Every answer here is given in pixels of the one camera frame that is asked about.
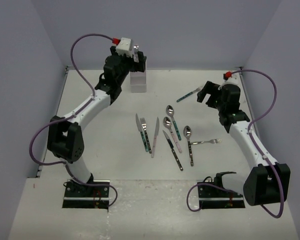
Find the teal handled fork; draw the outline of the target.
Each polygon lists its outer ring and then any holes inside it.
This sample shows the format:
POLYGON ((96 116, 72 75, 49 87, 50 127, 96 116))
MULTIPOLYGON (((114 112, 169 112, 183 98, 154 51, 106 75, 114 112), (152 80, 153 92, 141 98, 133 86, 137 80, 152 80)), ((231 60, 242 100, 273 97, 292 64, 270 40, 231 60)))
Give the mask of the teal handled fork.
POLYGON ((202 89, 202 87, 197 87, 196 89, 192 90, 191 92, 189 92, 189 93, 185 94, 184 96, 178 98, 178 99, 176 100, 176 102, 179 103, 180 101, 182 101, 182 100, 188 98, 189 96, 191 96, 191 95, 193 95, 193 94, 199 92, 201 89, 202 89))

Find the dark handled fork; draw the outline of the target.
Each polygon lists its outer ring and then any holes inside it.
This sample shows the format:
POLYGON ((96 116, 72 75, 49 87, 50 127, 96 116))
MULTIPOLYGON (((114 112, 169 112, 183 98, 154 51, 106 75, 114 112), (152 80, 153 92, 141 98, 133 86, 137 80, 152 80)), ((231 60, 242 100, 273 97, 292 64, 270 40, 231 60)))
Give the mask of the dark handled fork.
POLYGON ((135 44, 133 46, 133 60, 135 63, 139 62, 139 45, 135 44))

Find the dark dotted handled spoon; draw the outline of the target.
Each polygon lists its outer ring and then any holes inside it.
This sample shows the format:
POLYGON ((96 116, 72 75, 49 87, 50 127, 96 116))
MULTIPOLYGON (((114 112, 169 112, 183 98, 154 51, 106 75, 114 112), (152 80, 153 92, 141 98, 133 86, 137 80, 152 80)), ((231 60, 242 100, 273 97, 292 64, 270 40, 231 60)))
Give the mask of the dark dotted handled spoon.
POLYGON ((192 153, 192 147, 191 147, 191 142, 190 142, 190 137, 192 135, 192 130, 191 128, 186 125, 183 129, 183 135, 187 140, 187 146, 188 146, 188 152, 189 152, 189 161, 190 161, 190 166, 194 166, 194 160, 193 160, 193 153, 192 153))

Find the all-metal silver fork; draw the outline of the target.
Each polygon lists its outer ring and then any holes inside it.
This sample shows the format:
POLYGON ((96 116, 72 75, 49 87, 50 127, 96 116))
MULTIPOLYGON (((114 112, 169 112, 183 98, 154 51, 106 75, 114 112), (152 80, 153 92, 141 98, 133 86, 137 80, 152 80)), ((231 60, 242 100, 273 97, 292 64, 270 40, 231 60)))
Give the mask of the all-metal silver fork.
POLYGON ((200 145, 200 144, 219 144, 222 140, 219 138, 211 139, 211 140, 204 140, 204 141, 193 141, 191 145, 200 145))

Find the teal handled knife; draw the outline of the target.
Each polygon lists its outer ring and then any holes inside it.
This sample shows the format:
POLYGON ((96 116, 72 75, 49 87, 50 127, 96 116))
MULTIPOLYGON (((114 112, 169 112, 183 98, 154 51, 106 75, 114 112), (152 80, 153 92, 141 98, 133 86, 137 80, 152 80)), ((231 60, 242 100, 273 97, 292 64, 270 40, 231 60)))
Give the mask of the teal handled knife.
POLYGON ((140 119, 139 119, 137 113, 135 114, 135 121, 136 121, 137 129, 140 132, 145 151, 148 152, 149 149, 148 149, 148 146, 147 146, 147 143, 146 143, 146 138, 145 138, 145 135, 144 135, 144 132, 143 132, 143 129, 142 129, 142 126, 141 126, 141 122, 140 122, 140 119))

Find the dark dotted handled knife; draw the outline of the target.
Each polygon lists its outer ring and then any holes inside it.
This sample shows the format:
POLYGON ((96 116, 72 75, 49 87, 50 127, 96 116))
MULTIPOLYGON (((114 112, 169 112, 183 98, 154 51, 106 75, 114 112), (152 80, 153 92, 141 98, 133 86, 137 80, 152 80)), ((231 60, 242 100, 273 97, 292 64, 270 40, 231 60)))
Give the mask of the dark dotted handled knife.
POLYGON ((164 136, 165 136, 165 138, 166 138, 166 141, 168 142, 168 144, 169 144, 169 146, 170 146, 172 155, 173 155, 173 157, 174 157, 174 159, 175 159, 175 161, 176 161, 176 163, 177 163, 177 165, 178 165, 179 170, 180 170, 180 171, 183 171, 184 168, 182 167, 182 164, 181 164, 181 162, 180 162, 180 160, 179 160, 179 158, 178 158, 178 156, 177 156, 177 154, 176 154, 176 152, 175 152, 175 150, 174 150, 174 145, 173 145, 173 143, 172 143, 170 137, 168 136, 168 134, 167 134, 164 130, 163 130, 162 132, 163 132, 163 134, 164 134, 164 136))

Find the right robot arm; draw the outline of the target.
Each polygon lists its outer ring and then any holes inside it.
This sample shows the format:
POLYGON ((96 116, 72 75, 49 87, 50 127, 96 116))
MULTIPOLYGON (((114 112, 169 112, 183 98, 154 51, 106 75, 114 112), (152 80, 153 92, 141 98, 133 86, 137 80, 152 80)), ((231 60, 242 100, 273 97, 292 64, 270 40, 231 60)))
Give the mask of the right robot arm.
POLYGON ((253 130, 253 124, 263 119, 273 109, 277 100, 277 86, 266 73, 254 69, 242 69, 242 72, 256 73, 267 78, 273 86, 273 100, 270 107, 261 116, 250 119, 240 109, 241 88, 235 75, 239 70, 223 74, 223 83, 207 81, 197 93, 197 101, 201 103, 209 96, 206 105, 218 111, 220 124, 234 139, 250 167, 250 173, 240 180, 236 172, 227 172, 214 182, 213 191, 223 197, 229 192, 244 196, 250 206, 279 204, 279 212, 283 212, 287 200, 291 170, 285 163, 279 163, 266 149, 253 130))

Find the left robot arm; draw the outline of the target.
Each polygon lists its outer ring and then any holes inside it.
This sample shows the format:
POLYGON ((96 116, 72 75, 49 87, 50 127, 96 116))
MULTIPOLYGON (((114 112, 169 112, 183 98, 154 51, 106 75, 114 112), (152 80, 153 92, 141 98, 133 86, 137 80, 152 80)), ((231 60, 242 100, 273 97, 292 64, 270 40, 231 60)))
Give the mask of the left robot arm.
POLYGON ((82 156, 85 149, 83 131, 102 110, 117 100, 130 72, 146 70, 147 58, 137 44, 131 51, 119 46, 112 46, 110 51, 92 95, 64 117, 54 116, 48 131, 48 150, 62 159, 68 174, 77 183, 77 192, 84 197, 93 193, 95 183, 82 156))

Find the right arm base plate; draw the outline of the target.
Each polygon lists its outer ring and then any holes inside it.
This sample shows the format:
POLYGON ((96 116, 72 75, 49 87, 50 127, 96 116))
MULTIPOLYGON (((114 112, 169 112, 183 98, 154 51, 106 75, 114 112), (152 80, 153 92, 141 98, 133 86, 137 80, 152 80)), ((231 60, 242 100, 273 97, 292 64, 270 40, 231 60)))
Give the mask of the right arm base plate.
POLYGON ((244 197, 211 186, 198 186, 199 207, 201 209, 244 209, 244 197))

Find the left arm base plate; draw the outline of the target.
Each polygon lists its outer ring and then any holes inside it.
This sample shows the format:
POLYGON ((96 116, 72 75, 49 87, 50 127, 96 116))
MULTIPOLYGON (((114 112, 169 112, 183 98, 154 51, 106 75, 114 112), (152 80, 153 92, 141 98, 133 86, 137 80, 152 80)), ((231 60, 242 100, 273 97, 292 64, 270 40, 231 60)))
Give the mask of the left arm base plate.
POLYGON ((106 180, 93 181, 94 184, 104 186, 80 185, 73 180, 63 183, 65 187, 62 208, 63 209, 109 209, 109 185, 106 180))

